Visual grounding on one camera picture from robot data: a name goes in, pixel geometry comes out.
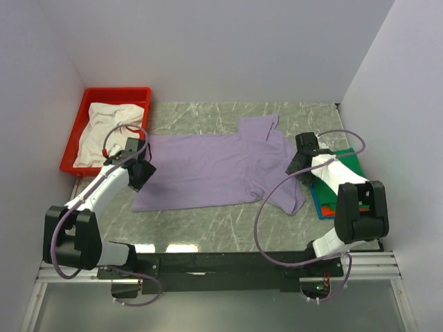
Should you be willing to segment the green t shirt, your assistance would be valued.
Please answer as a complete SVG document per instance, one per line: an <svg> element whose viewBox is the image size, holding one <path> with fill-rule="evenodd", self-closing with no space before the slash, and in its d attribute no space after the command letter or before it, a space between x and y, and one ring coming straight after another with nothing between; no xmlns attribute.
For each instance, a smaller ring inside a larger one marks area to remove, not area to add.
<svg viewBox="0 0 443 332"><path fill-rule="evenodd" d="M359 176L365 177L365 174L361 169L359 159L356 155L340 158L340 161L354 173L358 174ZM336 211L337 195L327 185L327 183L319 178L315 178L312 186L316 190L320 204L330 205L330 207Z"/></svg>

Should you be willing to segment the lavender t shirt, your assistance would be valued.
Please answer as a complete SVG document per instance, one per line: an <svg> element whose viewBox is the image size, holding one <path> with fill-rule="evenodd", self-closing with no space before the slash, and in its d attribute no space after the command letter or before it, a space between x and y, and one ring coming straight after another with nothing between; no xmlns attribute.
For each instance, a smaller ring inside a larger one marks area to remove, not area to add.
<svg viewBox="0 0 443 332"><path fill-rule="evenodd" d="M279 117L241 118L237 132L150 136L156 171L136 194L134 212L254 203L268 198L286 214L305 203L286 168L296 153Z"/></svg>

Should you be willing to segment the orange t shirt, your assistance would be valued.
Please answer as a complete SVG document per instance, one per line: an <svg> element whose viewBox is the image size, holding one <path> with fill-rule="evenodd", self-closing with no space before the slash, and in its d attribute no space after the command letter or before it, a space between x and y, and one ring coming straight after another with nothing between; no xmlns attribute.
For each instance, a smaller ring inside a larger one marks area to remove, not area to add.
<svg viewBox="0 0 443 332"><path fill-rule="evenodd" d="M329 205L322 205L320 207L320 211L323 217L333 217L336 215L336 211L333 210Z"/></svg>

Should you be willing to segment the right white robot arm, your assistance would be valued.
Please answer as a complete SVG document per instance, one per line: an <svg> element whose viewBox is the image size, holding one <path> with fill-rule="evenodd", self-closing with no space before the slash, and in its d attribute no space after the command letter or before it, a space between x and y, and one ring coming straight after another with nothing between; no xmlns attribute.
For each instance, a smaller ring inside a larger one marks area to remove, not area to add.
<svg viewBox="0 0 443 332"><path fill-rule="evenodd" d="M304 268L319 276L328 267L328 259L340 257L363 242L385 237L389 232L386 189L380 181L370 181L343 163L344 158L355 157L365 149L358 134L346 130L360 140L361 148L337 154L320 147L313 132L296 135L296 154L286 173L311 187L315 180L322 181L336 195L333 228L311 241L305 250Z"/></svg>

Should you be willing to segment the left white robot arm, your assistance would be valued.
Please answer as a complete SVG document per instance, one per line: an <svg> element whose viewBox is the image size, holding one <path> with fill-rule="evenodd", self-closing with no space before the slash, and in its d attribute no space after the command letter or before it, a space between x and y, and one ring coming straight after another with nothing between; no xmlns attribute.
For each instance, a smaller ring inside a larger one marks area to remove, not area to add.
<svg viewBox="0 0 443 332"><path fill-rule="evenodd" d="M138 192L156 168L145 153L150 144L137 138L127 139L125 148L106 159L100 173L74 199L63 206L51 206L45 215L43 260L57 266L93 270L114 266L124 278L138 270L135 246L102 239L98 220L121 189Z"/></svg>

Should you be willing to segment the white crumpled t shirt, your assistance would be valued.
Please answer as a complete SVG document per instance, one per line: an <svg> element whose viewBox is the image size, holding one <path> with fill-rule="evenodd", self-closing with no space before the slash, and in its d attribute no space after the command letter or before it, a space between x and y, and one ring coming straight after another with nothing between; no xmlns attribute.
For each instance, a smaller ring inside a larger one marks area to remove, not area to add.
<svg viewBox="0 0 443 332"><path fill-rule="evenodd" d="M80 136L73 166L101 168L105 162L103 147L113 155L125 148L128 138L140 137L139 130L133 126L142 125L143 114L143 108L135 104L91 103L89 122Z"/></svg>

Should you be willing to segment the red plastic bin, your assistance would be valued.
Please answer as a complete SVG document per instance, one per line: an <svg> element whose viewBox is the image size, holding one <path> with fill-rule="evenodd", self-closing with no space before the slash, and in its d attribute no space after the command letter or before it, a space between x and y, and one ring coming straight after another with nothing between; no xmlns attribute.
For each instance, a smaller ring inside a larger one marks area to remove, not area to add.
<svg viewBox="0 0 443 332"><path fill-rule="evenodd" d="M66 145L60 170L77 177L97 176L99 167L74 167L79 150L80 136L89 122L89 107L92 102L105 104L135 104L144 110L142 127L148 128L151 90L149 87L95 87L87 88L78 109L71 135Z"/></svg>

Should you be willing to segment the black base beam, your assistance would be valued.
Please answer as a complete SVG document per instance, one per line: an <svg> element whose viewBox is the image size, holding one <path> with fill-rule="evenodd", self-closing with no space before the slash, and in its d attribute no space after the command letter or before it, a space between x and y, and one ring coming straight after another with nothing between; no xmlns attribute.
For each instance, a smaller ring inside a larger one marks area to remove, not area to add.
<svg viewBox="0 0 443 332"><path fill-rule="evenodd" d="M300 292L302 278L344 276L339 258L301 267L278 266L258 252L141 253L122 266L124 273L101 268L102 280L128 280L128 272L159 280L164 292L258 291Z"/></svg>

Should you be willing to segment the aluminium frame rail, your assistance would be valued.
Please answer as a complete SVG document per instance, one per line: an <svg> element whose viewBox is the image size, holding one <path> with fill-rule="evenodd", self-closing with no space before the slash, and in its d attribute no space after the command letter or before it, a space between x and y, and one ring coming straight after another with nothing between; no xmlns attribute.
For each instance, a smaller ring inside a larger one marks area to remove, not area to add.
<svg viewBox="0 0 443 332"><path fill-rule="evenodd" d="M257 204L193 210L131 210L134 194L121 191L99 221L108 240L142 252L254 251ZM392 254L370 243L354 254L347 286L322 304L276 290L167 293L152 305L125 308L111 285L84 272L70 281L42 264L26 314L25 331L403 331L393 283Z"/></svg>

